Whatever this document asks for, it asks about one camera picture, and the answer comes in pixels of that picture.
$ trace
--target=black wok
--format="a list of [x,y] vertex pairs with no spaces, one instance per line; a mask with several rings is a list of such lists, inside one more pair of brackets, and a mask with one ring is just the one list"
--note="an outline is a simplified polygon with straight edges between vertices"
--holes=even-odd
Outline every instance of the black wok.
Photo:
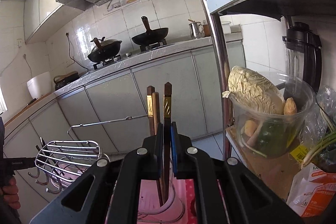
[[149,46],[151,44],[160,42],[168,34],[168,28],[160,28],[151,30],[147,17],[141,17],[142,23],[146,28],[146,32],[132,37],[135,44],[139,46]]
[[120,44],[122,41],[115,39],[105,40],[105,37],[101,39],[99,42],[98,38],[94,38],[92,42],[96,44],[91,51],[91,53],[87,56],[88,59],[94,63],[102,62],[106,59],[115,57],[120,51]]

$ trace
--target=pan handle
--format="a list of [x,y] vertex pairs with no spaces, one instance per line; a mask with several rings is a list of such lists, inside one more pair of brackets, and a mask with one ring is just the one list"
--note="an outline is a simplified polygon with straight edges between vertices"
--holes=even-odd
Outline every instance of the pan handle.
[[100,44],[100,42],[99,42],[99,40],[98,40],[97,37],[95,37],[95,38],[93,39],[93,42],[96,44],[98,50],[100,50],[100,51],[102,52],[102,51],[103,51],[103,47],[101,46],[101,44]]
[[150,32],[152,29],[149,26],[148,18],[147,17],[141,17],[142,23],[144,24],[146,31]]

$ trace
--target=orange and white package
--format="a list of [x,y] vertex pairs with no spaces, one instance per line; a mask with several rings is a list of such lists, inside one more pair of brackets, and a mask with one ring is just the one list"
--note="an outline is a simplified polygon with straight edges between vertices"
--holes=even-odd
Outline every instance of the orange and white package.
[[287,205],[301,217],[322,214],[336,192],[336,174],[310,163],[293,178]]

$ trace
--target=cabbage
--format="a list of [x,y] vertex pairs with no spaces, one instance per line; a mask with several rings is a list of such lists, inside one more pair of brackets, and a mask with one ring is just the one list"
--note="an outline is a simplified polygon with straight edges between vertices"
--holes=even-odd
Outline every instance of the cabbage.
[[285,100],[280,91],[267,78],[253,70],[233,67],[228,86],[229,91],[223,92],[225,98],[232,94],[240,104],[258,112],[284,113]]

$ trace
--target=finger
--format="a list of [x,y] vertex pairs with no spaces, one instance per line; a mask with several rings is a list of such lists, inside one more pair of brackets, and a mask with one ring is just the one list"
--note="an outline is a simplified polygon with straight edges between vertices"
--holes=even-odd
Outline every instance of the finger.
[[14,185],[14,186],[4,186],[4,187],[2,187],[2,190],[5,194],[9,194],[9,195],[15,195],[19,192],[19,189],[16,185]]
[[12,185],[12,186],[16,185],[15,177],[11,177],[11,179],[9,180],[9,185]]
[[16,195],[4,195],[3,196],[3,199],[8,203],[8,204],[11,204],[11,203],[14,203],[14,202],[17,202],[19,201],[19,196],[16,194]]
[[20,202],[17,201],[17,202],[11,203],[9,206],[11,206],[15,210],[18,210],[18,209],[20,209],[21,204],[20,204]]

